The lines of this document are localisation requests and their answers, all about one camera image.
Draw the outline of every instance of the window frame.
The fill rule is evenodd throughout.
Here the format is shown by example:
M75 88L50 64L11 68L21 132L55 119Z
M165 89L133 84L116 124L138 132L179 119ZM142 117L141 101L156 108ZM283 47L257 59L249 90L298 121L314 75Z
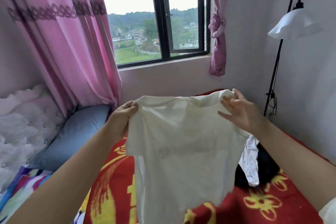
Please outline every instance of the window frame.
M153 0L153 1L154 1L155 17L157 22L157 32L160 42L161 58L120 64L117 65L118 68L133 67L133 66L159 63L163 61L185 59L195 56L207 55L210 52L210 30L206 26L210 24L210 0L198 0L199 47L190 49L173 48L171 24L170 24L169 0ZM206 46L204 39L205 27L206 27ZM188 54L171 56L171 54L175 53L188 53Z

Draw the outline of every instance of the wall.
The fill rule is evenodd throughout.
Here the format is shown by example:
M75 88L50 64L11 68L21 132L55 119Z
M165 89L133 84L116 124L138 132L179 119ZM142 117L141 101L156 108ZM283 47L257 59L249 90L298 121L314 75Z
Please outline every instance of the wall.
M211 57L145 68L121 69L122 101L143 95L192 96L217 88L240 89L261 104L261 66L272 0L229 0L226 9L227 67L220 78L208 73Z
M302 0L322 33L284 41L275 93L274 122L313 150L336 162L336 0ZM269 30L286 13L289 0L274 0ZM263 92L268 91L279 41L268 38Z
M31 53L0 0L0 98L43 81Z

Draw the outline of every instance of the white clothing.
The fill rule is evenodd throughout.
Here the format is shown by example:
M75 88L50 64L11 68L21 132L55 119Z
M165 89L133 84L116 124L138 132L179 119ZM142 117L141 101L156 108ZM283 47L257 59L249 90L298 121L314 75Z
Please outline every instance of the white clothing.
M324 224L336 223L336 198L326 204L318 213Z
M134 156L139 224L182 223L187 209L220 205L232 191L249 134L218 117L223 90L198 97L136 100L126 154Z
M246 175L249 185L256 187L259 185L258 176L258 145L259 141L253 135L247 139L243 153L239 160L239 165Z

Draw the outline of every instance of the headboard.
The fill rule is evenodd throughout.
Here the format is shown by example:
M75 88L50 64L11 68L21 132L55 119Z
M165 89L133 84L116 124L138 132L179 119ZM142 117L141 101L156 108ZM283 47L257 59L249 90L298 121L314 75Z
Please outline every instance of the headboard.
M0 190L53 140L63 121L44 85L0 99Z

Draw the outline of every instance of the white lamp shade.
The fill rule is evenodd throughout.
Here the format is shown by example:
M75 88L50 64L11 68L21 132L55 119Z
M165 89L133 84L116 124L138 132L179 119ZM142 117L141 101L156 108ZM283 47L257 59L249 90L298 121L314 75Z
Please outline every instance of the white lamp shade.
M322 31L322 27L303 8L286 14L268 35L276 39L295 39Z

